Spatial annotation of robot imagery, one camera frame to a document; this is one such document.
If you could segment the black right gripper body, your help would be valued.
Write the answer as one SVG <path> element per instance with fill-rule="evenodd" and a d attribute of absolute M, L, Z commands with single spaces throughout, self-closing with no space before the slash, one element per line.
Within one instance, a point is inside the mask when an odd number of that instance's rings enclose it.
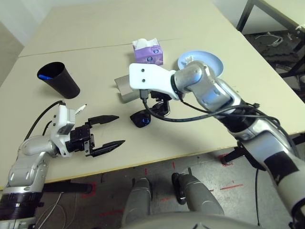
<path fill-rule="evenodd" d="M 172 100 L 172 98 L 165 93 L 150 91 L 151 98 L 155 99 L 157 102 L 166 102 Z"/>

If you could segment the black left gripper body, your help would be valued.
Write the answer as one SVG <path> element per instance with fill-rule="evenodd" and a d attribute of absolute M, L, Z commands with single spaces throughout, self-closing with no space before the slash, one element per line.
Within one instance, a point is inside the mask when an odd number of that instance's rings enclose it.
<path fill-rule="evenodd" d="M 70 132 L 70 140 L 65 142 L 68 152 L 84 151 L 85 156 L 93 156 L 95 147 L 94 136 L 90 129 L 92 125 L 86 122 L 84 125 L 76 127 Z"/>

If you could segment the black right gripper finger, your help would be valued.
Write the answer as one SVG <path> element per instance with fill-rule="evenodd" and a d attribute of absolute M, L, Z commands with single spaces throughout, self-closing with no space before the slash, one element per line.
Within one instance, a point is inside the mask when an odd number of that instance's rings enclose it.
<path fill-rule="evenodd" d="M 169 101 L 168 100 L 163 100 L 161 105 L 160 105 L 160 115 L 161 116 L 167 116 L 169 113 L 170 113 Z"/>

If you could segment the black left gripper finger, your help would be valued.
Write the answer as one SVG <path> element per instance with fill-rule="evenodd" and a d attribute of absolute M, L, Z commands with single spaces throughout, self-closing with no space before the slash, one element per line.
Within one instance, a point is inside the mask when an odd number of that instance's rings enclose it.
<path fill-rule="evenodd" d="M 100 156 L 100 155 L 109 153 L 109 152 L 113 151 L 114 149 L 118 148 L 119 146 L 121 146 L 124 142 L 125 142 L 125 140 L 119 140 L 119 141 L 113 141 L 113 142 L 106 143 L 106 144 L 102 145 L 102 147 L 93 149 L 91 151 L 91 156 L 96 157 L 96 156 Z"/>
<path fill-rule="evenodd" d="M 100 115 L 96 117 L 92 117 L 88 119 L 88 124 L 89 125 L 95 125 L 95 124 L 105 124 L 112 122 L 116 119 L 119 119 L 119 116 L 116 115 Z"/>

